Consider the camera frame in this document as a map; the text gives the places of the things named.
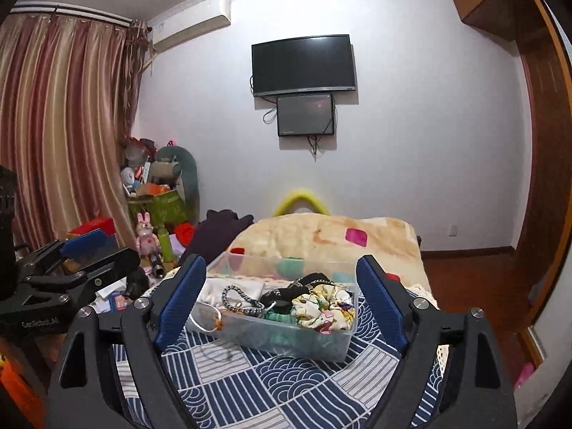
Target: yellow foam ring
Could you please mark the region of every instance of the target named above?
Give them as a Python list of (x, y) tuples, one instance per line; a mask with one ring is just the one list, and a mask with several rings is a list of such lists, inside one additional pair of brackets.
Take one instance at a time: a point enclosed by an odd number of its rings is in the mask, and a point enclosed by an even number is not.
[(320, 213), (321, 215), (330, 215), (328, 208), (313, 192), (306, 189), (299, 189), (293, 190), (288, 194), (286, 198), (282, 200), (282, 202), (278, 205), (278, 208), (274, 210), (273, 216), (285, 215), (288, 209), (290, 209), (290, 207), (298, 200), (307, 201), (312, 205), (315, 212)]

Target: white cloth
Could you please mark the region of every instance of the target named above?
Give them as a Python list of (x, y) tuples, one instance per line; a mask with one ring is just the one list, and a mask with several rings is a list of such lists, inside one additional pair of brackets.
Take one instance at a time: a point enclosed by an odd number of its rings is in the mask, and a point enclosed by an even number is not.
[(171, 240), (171, 248), (173, 249), (173, 253), (175, 253), (177, 258), (180, 258), (181, 255), (185, 253), (185, 247), (181, 245), (175, 234), (171, 234), (169, 236), (169, 240)]
[[(251, 299), (255, 300), (260, 299), (262, 296), (262, 288), (264, 288), (264, 284), (262, 282), (248, 281), (244, 279), (209, 277), (205, 281), (205, 285), (202, 286), (202, 290), (201, 293), (198, 294), (197, 301), (208, 303), (218, 309), (224, 308), (224, 305), (222, 305), (221, 294), (222, 290), (227, 285), (237, 286)], [(233, 290), (228, 292), (227, 300), (232, 306), (237, 306), (239, 302), (242, 303), (242, 308), (254, 306), (245, 301), (238, 292)]]

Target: bedroom wall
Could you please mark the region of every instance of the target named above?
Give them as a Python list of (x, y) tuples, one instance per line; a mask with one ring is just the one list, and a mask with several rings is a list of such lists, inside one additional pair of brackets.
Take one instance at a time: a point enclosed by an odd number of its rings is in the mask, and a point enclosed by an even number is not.
[[(196, 158), (201, 216), (268, 217), (306, 187), (334, 214), (410, 222), (425, 250), (514, 241), (530, 120), (514, 45), (462, 24), (452, 0), (230, 1), (232, 25), (159, 55), (139, 97), (140, 134)], [(336, 94), (314, 162), (262, 122), (249, 78), (253, 43), (321, 34), (350, 34), (358, 91)]]

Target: black beaded bracelet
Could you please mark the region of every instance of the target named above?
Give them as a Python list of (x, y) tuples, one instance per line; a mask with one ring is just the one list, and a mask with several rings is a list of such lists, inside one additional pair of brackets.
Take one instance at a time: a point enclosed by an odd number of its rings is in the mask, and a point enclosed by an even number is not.
[[(245, 301), (247, 301), (248, 303), (250, 303), (254, 306), (246, 306), (244, 308), (238, 308), (236, 306), (232, 306), (227, 299), (228, 292), (231, 290), (237, 292), (238, 295), (240, 295)], [(222, 304), (224, 305), (224, 307), (230, 311), (235, 312), (235, 313), (244, 313), (247, 316), (259, 316), (265, 311), (265, 307), (264, 307), (264, 305), (262, 305), (261, 302), (259, 302), (258, 300), (255, 300), (255, 299), (251, 299), (239, 287), (237, 287), (235, 285), (227, 285), (222, 290), (222, 294), (220, 295), (220, 298), (221, 298), (221, 301), (222, 301)]]

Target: pink square patch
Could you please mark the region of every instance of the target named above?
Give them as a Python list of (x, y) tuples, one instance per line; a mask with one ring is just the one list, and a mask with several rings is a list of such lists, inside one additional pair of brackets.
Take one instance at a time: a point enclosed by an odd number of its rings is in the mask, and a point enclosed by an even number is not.
[(345, 231), (345, 239), (348, 242), (355, 243), (359, 246), (367, 245), (367, 232), (361, 229), (348, 229)]

